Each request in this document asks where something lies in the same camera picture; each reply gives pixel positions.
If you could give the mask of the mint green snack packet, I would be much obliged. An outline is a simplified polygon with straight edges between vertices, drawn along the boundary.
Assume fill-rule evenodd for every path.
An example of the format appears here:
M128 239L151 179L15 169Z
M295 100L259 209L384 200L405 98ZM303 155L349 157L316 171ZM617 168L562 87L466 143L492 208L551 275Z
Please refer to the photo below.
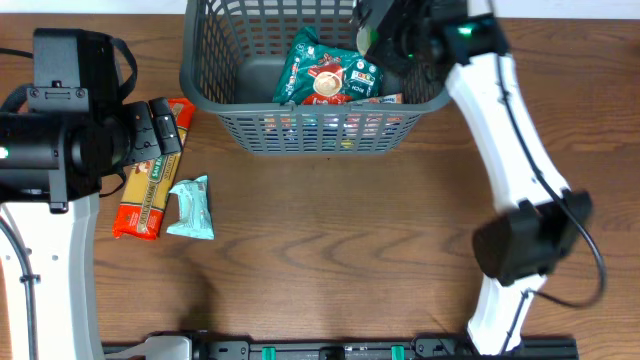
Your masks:
M169 191L178 197L179 219L167 227L168 234L214 240L215 233L209 211L208 176L181 180Z

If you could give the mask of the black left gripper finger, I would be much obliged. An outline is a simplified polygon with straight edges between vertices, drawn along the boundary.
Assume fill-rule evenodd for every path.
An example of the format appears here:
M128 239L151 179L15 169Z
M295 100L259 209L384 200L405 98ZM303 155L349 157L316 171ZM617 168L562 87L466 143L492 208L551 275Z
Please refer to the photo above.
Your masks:
M166 98L149 101L152 125L162 155L181 153L183 144L179 135L176 119Z
M161 156L152 114L146 102L136 102L124 106L126 124L131 130L131 145L124 159L125 165L154 160Z

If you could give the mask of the green coffee sachet bag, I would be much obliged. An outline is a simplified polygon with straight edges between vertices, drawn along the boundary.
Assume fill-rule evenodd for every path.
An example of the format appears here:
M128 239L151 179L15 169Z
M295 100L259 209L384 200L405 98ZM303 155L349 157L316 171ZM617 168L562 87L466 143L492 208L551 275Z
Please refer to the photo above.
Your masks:
M273 101L296 105L342 105L380 95L384 72L360 53L323 45L315 29L294 37Z

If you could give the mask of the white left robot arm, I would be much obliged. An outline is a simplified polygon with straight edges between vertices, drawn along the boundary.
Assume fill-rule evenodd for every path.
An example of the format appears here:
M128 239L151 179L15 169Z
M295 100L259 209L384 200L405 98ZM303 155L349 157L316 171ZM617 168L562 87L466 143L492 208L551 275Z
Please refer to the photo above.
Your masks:
M182 150L165 98L130 102L127 44L39 28L34 79L1 107L1 267L16 359L100 359L94 235L102 180Z

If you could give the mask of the red spaghetti packet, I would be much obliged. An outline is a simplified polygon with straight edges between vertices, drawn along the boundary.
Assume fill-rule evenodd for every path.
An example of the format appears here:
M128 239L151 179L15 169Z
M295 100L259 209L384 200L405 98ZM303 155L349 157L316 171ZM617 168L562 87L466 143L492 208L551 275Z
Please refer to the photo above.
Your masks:
M112 226L115 238L131 235L155 240L159 236L181 155L163 155L131 169Z

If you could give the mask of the green lid jar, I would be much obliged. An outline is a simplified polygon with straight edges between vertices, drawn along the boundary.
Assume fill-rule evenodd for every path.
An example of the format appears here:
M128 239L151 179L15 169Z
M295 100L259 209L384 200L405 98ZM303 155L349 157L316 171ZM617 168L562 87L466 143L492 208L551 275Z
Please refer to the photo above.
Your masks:
M378 32L370 27L364 26L358 29L356 35L356 47L362 56L372 56L374 45L378 39Z

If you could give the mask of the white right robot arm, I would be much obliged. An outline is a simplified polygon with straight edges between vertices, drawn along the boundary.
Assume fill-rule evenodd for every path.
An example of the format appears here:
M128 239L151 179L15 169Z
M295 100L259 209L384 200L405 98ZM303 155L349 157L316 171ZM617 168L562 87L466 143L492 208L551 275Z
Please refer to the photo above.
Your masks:
M464 1L208 1L186 6L181 89L257 155L380 154L454 102L486 168L496 217L473 235L483 272L464 339L416 340L418 359L565 359L523 340L532 301L586 236L590 196L547 154L492 13Z

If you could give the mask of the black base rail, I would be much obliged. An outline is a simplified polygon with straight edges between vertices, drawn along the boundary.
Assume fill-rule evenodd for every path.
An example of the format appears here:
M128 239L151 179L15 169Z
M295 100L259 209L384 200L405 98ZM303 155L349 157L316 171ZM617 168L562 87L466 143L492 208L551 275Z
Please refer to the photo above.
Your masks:
M107 359L194 360L426 360L482 359L471 342L450 334L420 334L385 341L256 342L206 331L156 332L133 344L105 343Z

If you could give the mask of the colourful tissue multipack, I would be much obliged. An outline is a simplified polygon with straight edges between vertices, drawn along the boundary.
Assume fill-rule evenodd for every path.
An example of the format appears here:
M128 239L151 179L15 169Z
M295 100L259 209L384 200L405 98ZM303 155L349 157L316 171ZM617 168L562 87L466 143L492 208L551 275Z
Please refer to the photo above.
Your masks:
M372 98L355 101L355 104L402 104L402 103L403 103L402 93L372 97Z

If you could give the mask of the grey plastic lattice basket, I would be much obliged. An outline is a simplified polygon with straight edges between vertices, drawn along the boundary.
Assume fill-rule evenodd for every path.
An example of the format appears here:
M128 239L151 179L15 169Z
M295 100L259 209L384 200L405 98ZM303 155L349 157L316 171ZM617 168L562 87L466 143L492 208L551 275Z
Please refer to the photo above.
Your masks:
M349 1L188 2L180 84L260 155L382 154L450 100L446 71L405 76L355 47Z

